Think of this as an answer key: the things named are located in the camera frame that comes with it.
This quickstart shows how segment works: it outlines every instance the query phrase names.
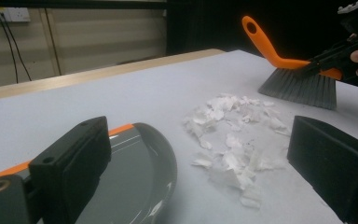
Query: white table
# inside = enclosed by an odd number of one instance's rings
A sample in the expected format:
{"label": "white table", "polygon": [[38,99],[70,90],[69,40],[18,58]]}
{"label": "white table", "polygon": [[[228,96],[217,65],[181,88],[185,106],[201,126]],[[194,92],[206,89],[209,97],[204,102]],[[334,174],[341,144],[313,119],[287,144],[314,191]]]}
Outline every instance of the white table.
{"label": "white table", "polygon": [[178,183],[161,223],[341,223],[290,165],[259,175],[260,210],[241,206],[211,185],[201,169],[190,165],[201,148],[184,130],[182,119],[196,106],[226,92],[274,102],[288,126],[294,115],[307,116],[358,138],[358,88],[338,83],[335,111],[298,105],[256,91],[274,70],[265,59],[243,51],[214,51],[212,55],[53,89],[12,94],[0,89],[0,171],[32,159],[79,122],[107,116],[110,129],[144,122],[172,144]]}

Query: wall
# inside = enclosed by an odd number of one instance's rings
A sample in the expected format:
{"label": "wall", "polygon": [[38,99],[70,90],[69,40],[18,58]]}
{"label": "wall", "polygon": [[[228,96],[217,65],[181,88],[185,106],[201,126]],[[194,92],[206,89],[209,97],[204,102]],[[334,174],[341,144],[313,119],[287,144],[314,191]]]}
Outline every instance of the wall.
{"label": "wall", "polygon": [[[33,80],[165,55],[161,10],[37,9],[31,22],[10,23]],[[19,82],[28,81],[12,42]],[[10,47],[0,25],[0,86],[15,84]]]}

